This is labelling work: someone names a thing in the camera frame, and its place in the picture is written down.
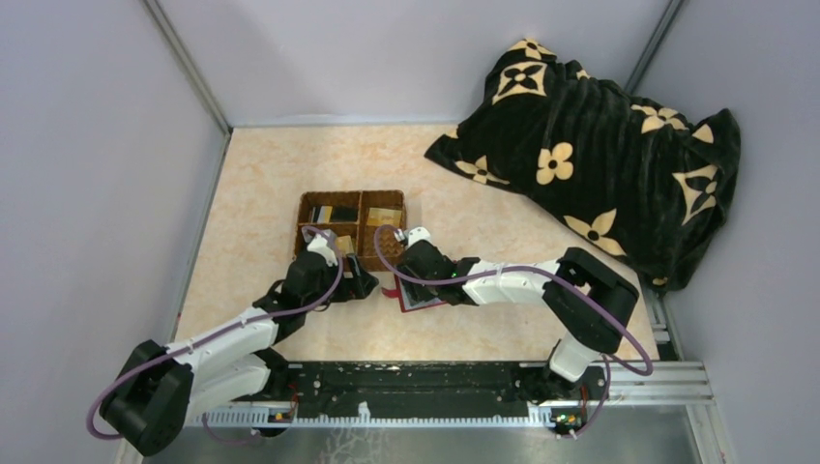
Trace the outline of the red leather card holder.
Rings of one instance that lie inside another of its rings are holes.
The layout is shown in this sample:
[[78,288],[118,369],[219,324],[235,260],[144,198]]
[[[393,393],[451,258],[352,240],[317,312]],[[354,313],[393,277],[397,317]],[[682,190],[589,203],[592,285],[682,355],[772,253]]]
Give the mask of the red leather card holder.
[[383,296],[390,300],[395,300],[399,304],[402,313],[409,313],[417,310],[428,309],[436,306],[446,305],[447,303],[438,298],[416,298],[411,295],[410,284],[398,279],[395,282],[394,288],[381,288]]

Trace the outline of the brown wicker basket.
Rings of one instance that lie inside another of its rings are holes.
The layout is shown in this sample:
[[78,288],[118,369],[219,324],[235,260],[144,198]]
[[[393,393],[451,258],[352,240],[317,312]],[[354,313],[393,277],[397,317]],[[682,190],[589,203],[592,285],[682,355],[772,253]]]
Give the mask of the brown wicker basket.
[[[356,207],[359,211],[356,222],[315,223],[308,218],[310,210],[318,205],[344,205]],[[307,246],[309,235],[302,232],[304,226],[314,226],[320,229],[330,229],[338,237],[350,235],[356,241],[356,255],[364,269],[369,272],[385,272],[387,268],[379,259],[384,256],[387,261],[396,265],[404,250],[394,237],[393,233],[378,227],[366,226],[366,213],[370,207],[400,209],[403,212],[402,224],[407,225],[407,209],[404,193],[397,189],[387,190],[339,190],[339,191],[308,191],[301,195],[297,213],[297,238],[294,251],[300,252]]]

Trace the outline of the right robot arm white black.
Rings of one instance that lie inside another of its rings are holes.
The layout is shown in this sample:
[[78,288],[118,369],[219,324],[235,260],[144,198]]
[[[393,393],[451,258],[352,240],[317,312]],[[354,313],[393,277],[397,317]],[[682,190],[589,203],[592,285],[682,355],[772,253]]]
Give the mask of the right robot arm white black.
[[627,329],[639,293],[634,285],[580,247],[553,260],[494,263],[453,260],[427,240],[409,246],[393,272],[450,305],[532,305],[550,310],[566,329],[547,362],[548,372],[576,383],[603,355],[627,340],[642,359],[646,350]]

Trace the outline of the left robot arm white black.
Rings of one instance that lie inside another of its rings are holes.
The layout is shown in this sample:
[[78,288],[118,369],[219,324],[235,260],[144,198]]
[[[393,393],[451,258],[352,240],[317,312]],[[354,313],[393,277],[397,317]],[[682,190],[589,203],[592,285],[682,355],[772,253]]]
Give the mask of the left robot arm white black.
[[286,385],[286,360],[273,350],[311,310],[366,299],[378,286],[358,257],[327,260],[302,251],[264,296],[237,317],[185,342],[137,345],[112,387],[92,407],[141,454],[167,448],[186,423],[244,396]]

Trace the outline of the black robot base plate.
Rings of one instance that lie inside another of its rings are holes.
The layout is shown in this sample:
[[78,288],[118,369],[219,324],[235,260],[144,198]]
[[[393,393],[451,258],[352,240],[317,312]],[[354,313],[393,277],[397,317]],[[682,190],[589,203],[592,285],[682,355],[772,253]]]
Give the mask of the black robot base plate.
[[302,362],[274,370],[243,401],[280,401],[299,419],[352,418],[365,404],[379,420],[524,419],[544,402],[599,400],[604,370],[574,384],[542,362]]

